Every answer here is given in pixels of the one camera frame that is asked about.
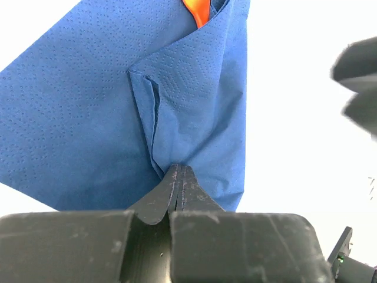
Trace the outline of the orange plastic spoon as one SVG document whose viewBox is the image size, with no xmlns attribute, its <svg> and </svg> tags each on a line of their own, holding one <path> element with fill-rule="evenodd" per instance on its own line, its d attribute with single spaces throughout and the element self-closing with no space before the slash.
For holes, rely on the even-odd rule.
<svg viewBox="0 0 377 283">
<path fill-rule="evenodd" d="M 182 2 L 192 14 L 198 29 L 208 23 L 210 18 L 210 0 L 182 0 Z"/>
</svg>

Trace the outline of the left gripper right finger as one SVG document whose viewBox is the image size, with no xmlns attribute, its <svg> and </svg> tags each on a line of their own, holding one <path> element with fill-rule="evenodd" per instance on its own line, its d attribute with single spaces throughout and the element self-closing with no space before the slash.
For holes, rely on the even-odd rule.
<svg viewBox="0 0 377 283">
<path fill-rule="evenodd" d="M 170 169 L 173 282 L 332 282 L 316 232 L 292 213 L 199 211 L 203 190 L 187 166 Z"/>
</svg>

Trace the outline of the dark blue paper napkin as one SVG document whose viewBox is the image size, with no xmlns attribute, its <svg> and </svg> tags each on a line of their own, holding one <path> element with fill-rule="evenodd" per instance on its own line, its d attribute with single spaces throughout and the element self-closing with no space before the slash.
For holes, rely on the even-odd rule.
<svg viewBox="0 0 377 283">
<path fill-rule="evenodd" d="M 1 182 L 56 210 L 125 209 L 175 163 L 244 192 L 249 1 L 81 1 L 1 72 Z"/>
</svg>

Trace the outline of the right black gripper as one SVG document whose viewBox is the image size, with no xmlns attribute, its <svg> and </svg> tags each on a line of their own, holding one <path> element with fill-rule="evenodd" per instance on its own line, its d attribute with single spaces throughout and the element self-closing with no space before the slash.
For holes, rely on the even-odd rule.
<svg viewBox="0 0 377 283">
<path fill-rule="evenodd" d="M 376 283 L 376 268 L 349 257 L 353 229 L 346 227 L 328 257 L 336 283 Z"/>
</svg>

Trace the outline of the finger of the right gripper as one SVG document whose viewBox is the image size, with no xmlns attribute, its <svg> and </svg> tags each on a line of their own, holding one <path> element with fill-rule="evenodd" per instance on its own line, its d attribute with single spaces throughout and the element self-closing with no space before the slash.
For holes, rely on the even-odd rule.
<svg viewBox="0 0 377 283">
<path fill-rule="evenodd" d="M 366 90 L 354 95 L 343 109 L 343 114 L 372 136 L 375 136 L 376 90 Z"/>
<path fill-rule="evenodd" d="M 353 92 L 376 88 L 376 37 L 349 45 L 336 60 L 332 79 Z"/>
</svg>

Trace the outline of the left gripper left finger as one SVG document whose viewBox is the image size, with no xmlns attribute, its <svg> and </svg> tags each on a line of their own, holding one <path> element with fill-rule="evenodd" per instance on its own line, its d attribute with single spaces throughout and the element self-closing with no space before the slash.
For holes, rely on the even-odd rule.
<svg viewBox="0 0 377 283">
<path fill-rule="evenodd" d="M 169 282 L 180 168 L 127 210 L 1 218 L 2 282 Z"/>
</svg>

